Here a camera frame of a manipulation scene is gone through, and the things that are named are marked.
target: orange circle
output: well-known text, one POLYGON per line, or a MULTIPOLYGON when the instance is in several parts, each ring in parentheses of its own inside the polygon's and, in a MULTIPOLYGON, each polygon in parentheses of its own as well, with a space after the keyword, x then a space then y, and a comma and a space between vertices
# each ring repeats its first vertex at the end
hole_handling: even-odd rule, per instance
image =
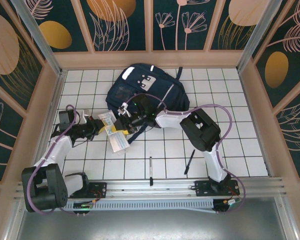
POLYGON ((109 22, 122 20, 120 9, 126 18, 136 9, 136 0, 87 0, 87 3, 98 18, 109 22))

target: navy backpack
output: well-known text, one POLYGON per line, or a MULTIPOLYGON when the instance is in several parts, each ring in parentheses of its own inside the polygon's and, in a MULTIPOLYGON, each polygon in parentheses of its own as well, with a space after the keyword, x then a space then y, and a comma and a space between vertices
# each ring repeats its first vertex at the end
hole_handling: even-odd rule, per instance
MULTIPOLYGON (((177 76, 174 78, 156 66, 145 63, 132 64, 123 70, 108 91, 105 99, 108 109, 118 116, 118 108, 123 102, 135 94, 147 93, 160 98, 170 111, 187 111, 190 102, 184 86, 179 81, 181 73, 182 67, 179 67, 177 76)), ((164 106, 159 100, 153 97, 148 97, 148 99, 154 107, 163 109, 164 106)), ((138 109, 130 102, 127 110, 133 113, 138 109)), ((141 127, 139 132, 129 139, 129 143, 136 139, 146 127, 146 125, 141 127)))

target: metal floor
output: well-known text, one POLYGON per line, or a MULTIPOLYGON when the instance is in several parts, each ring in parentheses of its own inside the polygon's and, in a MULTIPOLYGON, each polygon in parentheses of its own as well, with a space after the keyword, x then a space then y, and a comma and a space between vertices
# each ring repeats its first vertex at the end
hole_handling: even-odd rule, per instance
POLYGON ((226 215, 191 210, 25 212, 18 240, 285 240, 273 198, 248 198, 226 215))

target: purple cable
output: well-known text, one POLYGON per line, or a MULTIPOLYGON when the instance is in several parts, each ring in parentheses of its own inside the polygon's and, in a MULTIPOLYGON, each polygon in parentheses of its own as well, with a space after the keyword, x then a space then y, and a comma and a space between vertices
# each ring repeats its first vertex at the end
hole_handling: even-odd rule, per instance
POLYGON ((52 144, 52 146, 49 148, 48 152, 46 153, 44 159, 40 162, 40 164, 35 168, 35 170, 33 171, 33 173, 31 174, 30 178, 29 178, 29 181, 28 181, 28 184, 26 186, 26 197, 27 197, 27 200, 29 202, 29 205, 31 206, 31 208, 38 214, 41 214, 41 215, 47 215, 47 214, 50 214, 54 211, 54 209, 52 209, 51 211, 41 211, 39 210, 35 205, 34 203, 32 202, 32 199, 31 199, 31 195, 30 195, 30 186, 34 180, 34 177, 35 175, 37 174, 37 172, 39 171, 39 169, 41 168, 41 166, 46 162, 47 158, 50 156, 51 152, 53 151, 53 149, 55 148, 57 142, 72 128, 72 126, 76 123, 76 118, 77 118, 77 111, 76 111, 76 108, 72 105, 67 105, 66 106, 66 110, 68 110, 68 108, 72 108, 73 109, 73 112, 74 112, 74 119, 72 121, 72 123, 68 126, 68 128, 66 130, 64 130, 63 133, 60 134, 60 136, 57 137, 57 139, 55 140, 55 142, 52 144))
POLYGON ((242 207, 242 205, 244 204, 244 202, 246 200, 246 188, 245 188, 245 185, 244 185, 244 183, 241 181, 241 179, 239 177, 237 177, 236 175, 234 175, 232 172, 230 172, 228 169, 226 169, 222 165, 222 162, 221 162, 221 159, 220 159, 220 156, 219 156, 219 146, 220 146, 221 142, 226 138, 226 136, 230 133, 231 128, 232 128, 232 124, 233 124, 232 116, 231 116, 231 113, 228 111, 228 109, 226 109, 224 106, 221 106, 221 105, 218 105, 218 104, 204 104, 204 105, 197 106, 194 109, 191 109, 191 110, 188 110, 188 111, 185 111, 185 112, 174 112, 174 111, 167 110, 167 105, 160 98, 158 98, 158 97, 156 97, 154 95, 148 94, 148 93, 139 93, 139 94, 136 94, 136 95, 130 97, 126 101, 126 103, 128 104, 133 98, 135 98, 138 95, 142 95, 142 94, 159 100, 164 105, 164 108, 163 108, 164 112, 165 113, 169 113, 171 115, 177 115, 177 116, 178 115, 187 115, 187 114, 193 113, 194 111, 197 111, 197 110, 202 109, 202 108, 220 108, 220 109, 222 109, 222 110, 224 110, 226 112, 226 114, 229 117, 229 121, 230 121, 229 127, 228 127, 227 131, 225 132, 225 134, 220 139, 220 141, 216 144, 215 150, 218 153, 216 155, 216 158, 218 159, 218 163, 219 163, 221 169, 223 169, 227 174, 232 175, 241 184, 242 190, 243 190, 243 198, 242 198, 241 204, 237 208, 235 208, 234 210, 231 210, 230 212, 225 212, 225 213, 232 213, 234 211, 238 211, 242 207))

